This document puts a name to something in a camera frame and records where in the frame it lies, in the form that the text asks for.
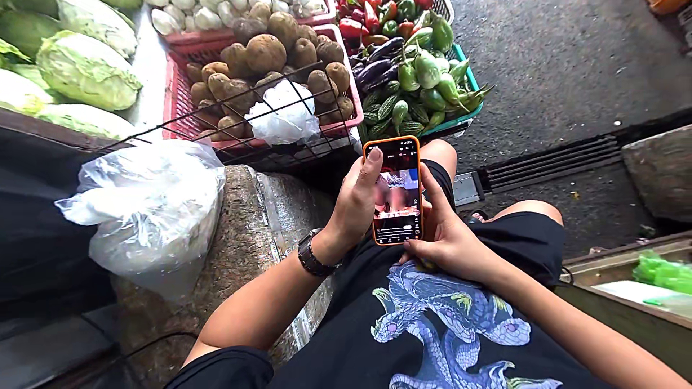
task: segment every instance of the hand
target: hand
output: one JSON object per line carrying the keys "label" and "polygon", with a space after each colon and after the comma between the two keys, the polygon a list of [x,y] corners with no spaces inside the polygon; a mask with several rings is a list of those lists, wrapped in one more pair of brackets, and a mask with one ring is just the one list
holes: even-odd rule
{"label": "hand", "polygon": [[363,238],[375,213],[375,181],[383,161],[382,151],[373,149],[365,161],[358,158],[353,163],[341,185],[329,223],[317,237],[322,235],[332,245],[338,242],[338,248],[346,251]]}
{"label": "hand", "polygon": [[421,181],[431,204],[423,202],[424,240],[407,240],[400,263],[412,256],[434,262],[450,274],[488,284],[511,265],[495,255],[471,232],[450,207],[442,188],[421,164]]}

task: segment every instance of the black shorts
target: black shorts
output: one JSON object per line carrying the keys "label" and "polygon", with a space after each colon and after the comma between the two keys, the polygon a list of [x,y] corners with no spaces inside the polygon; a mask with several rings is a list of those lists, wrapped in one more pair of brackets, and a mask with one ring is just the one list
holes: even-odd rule
{"label": "black shorts", "polygon": [[[452,179],[437,162],[423,159],[454,209]],[[558,283],[562,269],[565,229],[548,216],[516,212],[468,227],[481,242],[546,287]]]}

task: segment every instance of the teal plastic basket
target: teal plastic basket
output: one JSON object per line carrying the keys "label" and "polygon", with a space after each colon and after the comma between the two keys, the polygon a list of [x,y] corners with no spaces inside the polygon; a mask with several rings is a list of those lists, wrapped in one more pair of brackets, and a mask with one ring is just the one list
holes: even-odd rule
{"label": "teal plastic basket", "polygon": [[[447,59],[448,60],[459,60],[463,61],[466,59],[466,56],[464,54],[464,51],[462,50],[462,47],[459,46],[458,44],[454,44],[452,46],[452,49],[449,50],[449,53],[447,53]],[[478,83],[475,81],[475,78],[473,77],[473,72],[471,71],[471,66],[469,65],[468,69],[466,70],[466,77],[468,78],[468,83],[471,86],[471,89],[474,91],[477,91],[478,88]],[[420,136],[426,136],[428,138],[434,138],[435,136],[433,135],[435,132],[441,132],[447,129],[451,129],[452,127],[461,127],[462,124],[470,119],[472,119],[474,116],[478,115],[480,112],[481,108],[483,108],[483,103],[481,102],[478,108],[476,108],[473,112],[470,114],[466,114],[464,116],[461,116],[456,119],[449,120],[447,122],[444,122],[440,124],[437,127],[433,127],[429,129],[428,131],[424,132]]]}

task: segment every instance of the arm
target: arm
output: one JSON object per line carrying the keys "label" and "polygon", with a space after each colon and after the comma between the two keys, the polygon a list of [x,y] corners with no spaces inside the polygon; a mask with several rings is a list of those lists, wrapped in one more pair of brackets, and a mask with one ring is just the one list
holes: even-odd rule
{"label": "arm", "polygon": [[[325,229],[312,239],[318,261],[333,266],[355,246],[372,223],[374,183],[382,152],[358,159],[344,179]],[[303,269],[297,251],[238,289],[212,313],[184,365],[224,347],[268,350],[291,324],[324,278]]]}
{"label": "arm", "polygon": [[402,262],[415,255],[457,277],[485,284],[540,325],[595,376],[614,386],[691,387],[646,350],[574,308],[483,245],[455,215],[427,167],[421,168],[421,180],[432,200],[426,230],[434,235],[430,239],[434,242],[406,242]]}

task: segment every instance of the orange phone case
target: orange phone case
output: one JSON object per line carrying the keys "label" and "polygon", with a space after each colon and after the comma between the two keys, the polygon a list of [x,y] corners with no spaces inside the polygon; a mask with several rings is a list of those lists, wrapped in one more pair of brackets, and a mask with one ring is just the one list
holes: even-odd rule
{"label": "orange phone case", "polygon": [[[381,139],[379,141],[370,141],[370,142],[363,145],[363,159],[365,159],[365,149],[368,146],[375,145],[377,143],[398,141],[401,139],[412,139],[416,143],[416,156],[418,157],[418,168],[417,168],[418,169],[418,204],[420,204],[420,207],[421,207],[421,234],[420,234],[420,236],[423,237],[424,223],[423,223],[423,190],[422,190],[422,186],[421,186],[421,144],[418,142],[418,138],[416,138],[413,135],[405,135],[405,136],[397,136],[396,138]],[[374,222],[374,220],[372,222],[372,240],[378,246],[396,246],[397,244],[403,244],[403,242],[401,242],[401,243],[378,243],[377,238],[375,236],[375,222]]]}

